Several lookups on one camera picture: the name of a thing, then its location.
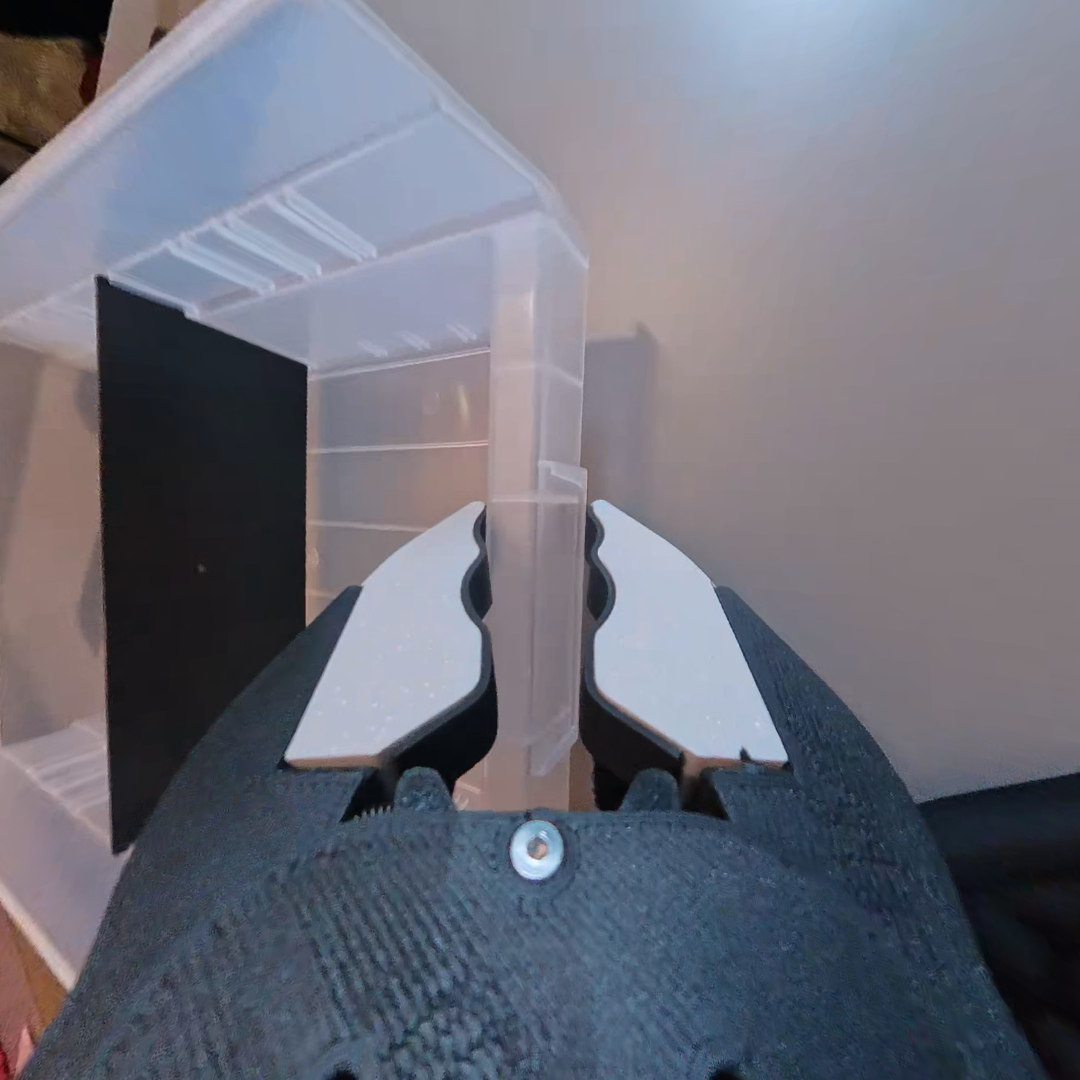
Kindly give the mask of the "clear plastic bin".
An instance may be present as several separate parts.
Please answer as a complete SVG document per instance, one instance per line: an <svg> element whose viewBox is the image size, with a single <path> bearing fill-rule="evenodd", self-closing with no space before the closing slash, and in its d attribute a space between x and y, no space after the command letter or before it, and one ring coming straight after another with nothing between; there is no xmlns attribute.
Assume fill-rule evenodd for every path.
<svg viewBox="0 0 1080 1080"><path fill-rule="evenodd" d="M589 261L554 189L363 3L207 3L3 186L3 909L64 990L125 857L98 286L302 366L286 638L487 510L499 735L469 809L566 807Z"/></svg>

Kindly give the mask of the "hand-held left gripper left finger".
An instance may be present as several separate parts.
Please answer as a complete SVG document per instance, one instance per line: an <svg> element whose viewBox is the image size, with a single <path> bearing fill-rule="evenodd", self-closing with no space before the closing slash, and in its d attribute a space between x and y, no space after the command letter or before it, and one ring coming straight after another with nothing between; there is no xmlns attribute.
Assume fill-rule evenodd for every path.
<svg viewBox="0 0 1080 1080"><path fill-rule="evenodd" d="M413 768L455 783L498 727L486 507L464 506L378 566L355 594L283 762L301 771Z"/></svg>

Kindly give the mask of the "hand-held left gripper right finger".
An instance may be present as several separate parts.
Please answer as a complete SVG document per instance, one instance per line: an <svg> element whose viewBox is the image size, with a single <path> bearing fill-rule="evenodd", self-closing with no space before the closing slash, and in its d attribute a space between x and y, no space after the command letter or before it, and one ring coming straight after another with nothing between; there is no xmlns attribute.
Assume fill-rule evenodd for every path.
<svg viewBox="0 0 1080 1080"><path fill-rule="evenodd" d="M598 809L617 809L648 771L684 807L718 772L790 769L765 696L714 583L673 543L615 504L586 512L579 733Z"/></svg>

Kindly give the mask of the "black divider panel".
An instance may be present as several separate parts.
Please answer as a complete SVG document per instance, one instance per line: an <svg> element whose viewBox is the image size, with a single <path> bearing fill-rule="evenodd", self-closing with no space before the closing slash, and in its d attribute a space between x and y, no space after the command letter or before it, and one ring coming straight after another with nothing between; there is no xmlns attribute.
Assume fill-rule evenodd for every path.
<svg viewBox="0 0 1080 1080"><path fill-rule="evenodd" d="M307 371L97 279L112 850L306 620Z"/></svg>

